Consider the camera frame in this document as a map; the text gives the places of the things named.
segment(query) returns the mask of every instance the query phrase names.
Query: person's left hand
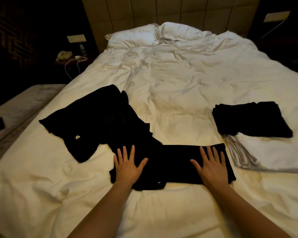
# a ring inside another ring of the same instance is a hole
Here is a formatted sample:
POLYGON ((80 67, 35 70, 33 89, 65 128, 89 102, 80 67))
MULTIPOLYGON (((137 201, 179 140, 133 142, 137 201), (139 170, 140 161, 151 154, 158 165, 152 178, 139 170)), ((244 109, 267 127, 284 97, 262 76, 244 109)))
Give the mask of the person's left hand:
POLYGON ((123 146, 123 156, 120 149, 117 149, 117 156, 114 155, 114 163, 116 167, 116 181, 121 182, 130 187, 139 179, 141 172, 146 165, 148 158, 144 158, 139 164, 138 168, 135 166, 135 146, 131 147, 130 157, 128 159, 126 147, 123 146))

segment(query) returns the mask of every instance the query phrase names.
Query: wall outlet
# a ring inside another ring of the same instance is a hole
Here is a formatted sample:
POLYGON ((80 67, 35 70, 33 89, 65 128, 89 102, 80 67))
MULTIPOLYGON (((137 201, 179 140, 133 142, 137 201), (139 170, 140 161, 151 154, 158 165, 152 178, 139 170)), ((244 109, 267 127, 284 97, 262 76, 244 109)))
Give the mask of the wall outlet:
POLYGON ((84 34, 67 36, 67 39, 69 40, 70 43, 72 43, 72 42, 85 42, 86 41, 86 38, 85 38, 84 34))
POLYGON ((283 21, 288 18, 289 14, 290 11, 268 13, 265 17, 264 22, 283 21))

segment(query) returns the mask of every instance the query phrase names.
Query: white bed sheet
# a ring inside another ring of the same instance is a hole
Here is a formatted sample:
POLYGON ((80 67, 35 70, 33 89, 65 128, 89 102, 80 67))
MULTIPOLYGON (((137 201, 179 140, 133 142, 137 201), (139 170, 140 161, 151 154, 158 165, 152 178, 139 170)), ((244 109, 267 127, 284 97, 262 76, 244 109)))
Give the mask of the white bed sheet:
MULTIPOLYGON (((38 122, 109 84, 127 92, 133 109, 163 144, 221 143, 211 114, 215 104, 253 101, 275 101, 298 142, 298 74, 270 60, 250 40, 226 32, 190 42, 107 50, 52 100, 1 159, 0 232, 6 237, 66 237, 111 188, 113 153, 107 145, 78 164, 63 141, 38 122)), ((242 170, 229 158, 237 178, 234 189, 298 237, 298 174, 242 170)), ((117 234, 236 235, 204 186, 177 183, 167 183, 163 190, 133 190, 117 234)))

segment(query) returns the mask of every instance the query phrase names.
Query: brown headboard panel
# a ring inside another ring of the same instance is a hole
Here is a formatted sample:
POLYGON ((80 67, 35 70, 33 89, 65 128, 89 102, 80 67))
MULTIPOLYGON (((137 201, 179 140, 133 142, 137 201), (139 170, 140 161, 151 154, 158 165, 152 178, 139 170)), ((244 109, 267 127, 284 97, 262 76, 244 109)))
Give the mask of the brown headboard panel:
POLYGON ((106 34, 166 21, 246 36, 260 0, 82 0, 99 52, 106 34))

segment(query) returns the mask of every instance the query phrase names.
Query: pillow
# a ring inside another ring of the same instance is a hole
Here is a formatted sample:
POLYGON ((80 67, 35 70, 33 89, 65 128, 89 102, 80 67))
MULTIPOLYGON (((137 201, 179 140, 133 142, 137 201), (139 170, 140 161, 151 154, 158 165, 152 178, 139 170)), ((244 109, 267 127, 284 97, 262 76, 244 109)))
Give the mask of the pillow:
POLYGON ((156 39, 169 39, 174 41, 193 41, 211 36, 209 31, 200 31, 188 25, 165 22, 158 27, 156 39))
POLYGON ((155 31, 158 24, 148 24, 134 29, 107 34, 107 48, 128 49, 131 47, 150 47, 158 44, 155 31))

